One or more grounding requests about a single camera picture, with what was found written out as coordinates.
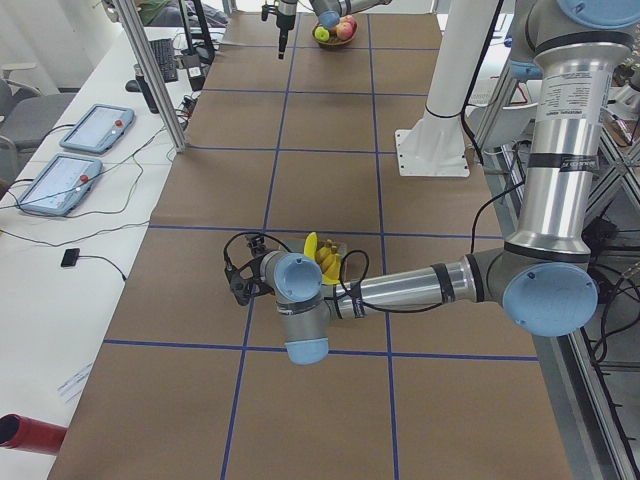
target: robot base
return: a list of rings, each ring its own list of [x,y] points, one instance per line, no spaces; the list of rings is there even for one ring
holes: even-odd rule
[[[469,176],[464,139],[456,118],[425,115],[412,130],[396,130],[396,149],[402,176]]]

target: fruit bowl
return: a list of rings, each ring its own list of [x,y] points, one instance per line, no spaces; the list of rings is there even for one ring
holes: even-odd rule
[[[356,37],[356,32],[358,31],[358,24],[354,21],[352,24],[352,28],[353,28],[353,34],[351,35],[351,37],[347,38],[347,39],[340,39],[338,38],[338,35],[333,32],[333,33],[329,33],[329,39],[326,41],[322,41],[320,39],[318,39],[316,37],[316,30],[318,29],[318,27],[320,27],[320,24],[316,24],[315,27],[313,27],[313,30],[311,31],[311,36],[313,37],[313,39],[316,41],[316,43],[318,45],[320,45],[322,48],[326,48],[329,50],[332,49],[336,49],[336,48],[341,48],[344,47],[345,45],[348,45],[349,43],[351,43],[353,41],[353,39]]]

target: apple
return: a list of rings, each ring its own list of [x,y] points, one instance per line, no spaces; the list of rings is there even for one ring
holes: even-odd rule
[[[340,23],[344,23],[344,22],[349,22],[354,29],[356,28],[357,22],[356,22],[356,19],[353,18],[353,15],[345,15],[344,17],[342,17],[340,19]]]
[[[353,37],[353,26],[349,22],[339,23],[336,27],[336,36],[340,40],[349,40]]]
[[[324,28],[322,25],[318,25],[315,32],[313,32],[313,36],[319,42],[327,42],[329,41],[329,37],[331,36],[331,34],[329,33],[329,30]]]

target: computer mouse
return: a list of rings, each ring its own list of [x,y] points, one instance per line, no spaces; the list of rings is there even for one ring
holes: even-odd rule
[[[136,82],[135,80],[129,80],[127,84],[124,86],[124,89],[127,92],[139,92],[140,86],[138,85],[138,82]]]

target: blue joint cap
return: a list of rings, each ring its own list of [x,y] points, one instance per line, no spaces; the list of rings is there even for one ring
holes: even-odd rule
[[[509,282],[502,305],[511,320],[528,332],[559,337],[591,319],[598,306],[598,291],[581,268],[569,263],[543,263]]]
[[[576,23],[589,28],[613,30],[640,21],[638,0],[556,0],[562,11]]]
[[[340,15],[338,12],[334,12],[333,10],[327,10],[326,12],[322,12],[318,15],[318,22],[324,28],[329,30],[340,23]]]
[[[511,65],[511,75],[521,82],[542,79],[542,70],[535,63],[518,62],[516,60],[509,60],[509,63]]]
[[[326,337],[287,342],[284,346],[287,347],[289,360],[296,365],[312,365],[329,354],[329,339]]]
[[[282,257],[274,271],[278,292],[291,302],[306,302],[320,293],[322,271],[316,262],[300,253]]]

